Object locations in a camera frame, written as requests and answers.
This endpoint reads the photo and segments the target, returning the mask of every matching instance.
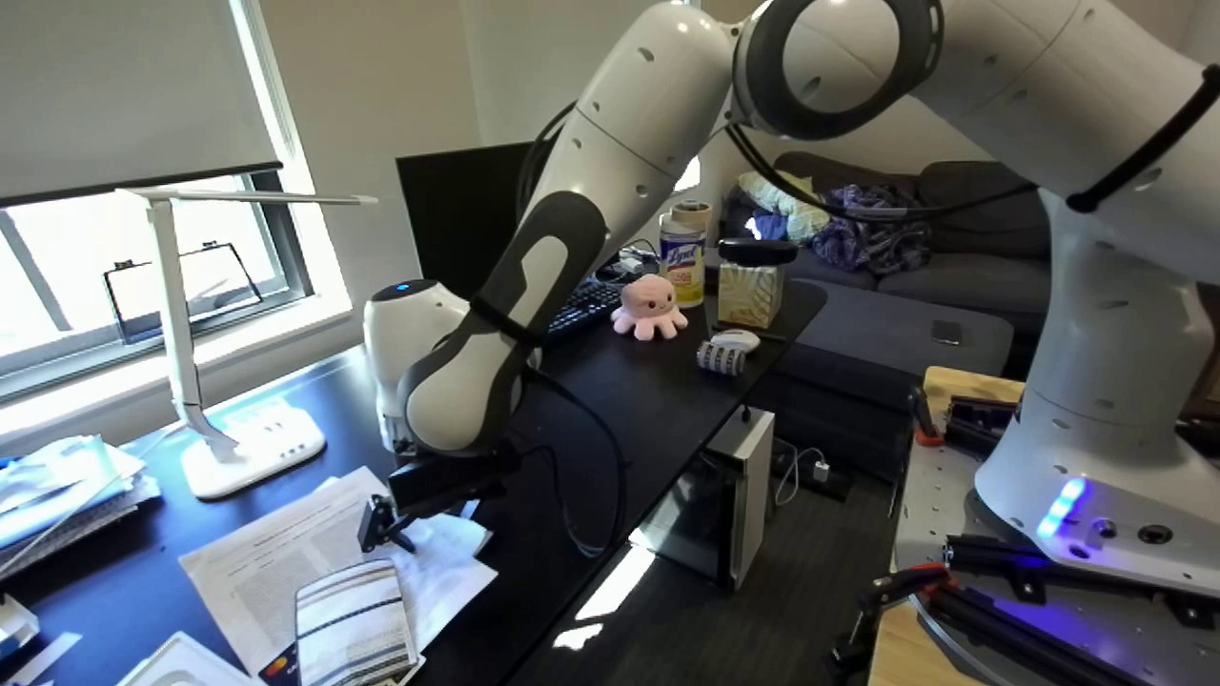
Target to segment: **lamp base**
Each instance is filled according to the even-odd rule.
[[[261,407],[225,430],[204,427],[197,442],[183,450],[183,478],[195,500],[225,500],[314,463],[324,445],[329,440],[308,411],[289,404]]]

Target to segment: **white robotic arm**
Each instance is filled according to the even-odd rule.
[[[578,94],[481,303],[444,299],[453,315],[397,357],[387,345],[439,286],[371,303],[389,440],[497,440],[530,336],[661,211],[726,105],[745,126],[840,139],[902,94],[1040,182],[1054,214],[1054,313],[977,491],[1060,564],[1220,594],[1220,478],[1173,440],[1211,350],[1190,277],[1220,277],[1220,120],[1102,182],[1181,105],[1210,111],[1215,75],[1110,0],[769,0],[745,28],[648,7]]]

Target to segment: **pink stuffed toy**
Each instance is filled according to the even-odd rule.
[[[676,286],[661,276],[642,276],[638,282],[620,286],[620,304],[610,313],[615,332],[634,332],[638,338],[676,338],[685,329],[681,310],[676,310]]]

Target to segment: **window blind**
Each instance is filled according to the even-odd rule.
[[[275,165],[239,0],[5,0],[0,207]]]

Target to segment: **desk lamp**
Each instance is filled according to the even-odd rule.
[[[197,442],[183,450],[186,489],[197,500],[220,500],[315,458],[324,450],[324,436],[314,423],[314,416],[301,407],[268,404],[225,430],[206,421],[197,371],[195,371],[177,207],[179,204],[373,207],[379,197],[365,197],[365,196],[315,197],[315,196],[275,196],[275,192],[148,192],[148,188],[126,192],[126,196],[136,196],[148,207],[148,225],[155,235],[155,271],[164,286],[162,329],[164,329],[173,404],[177,404],[177,416],[197,436]]]

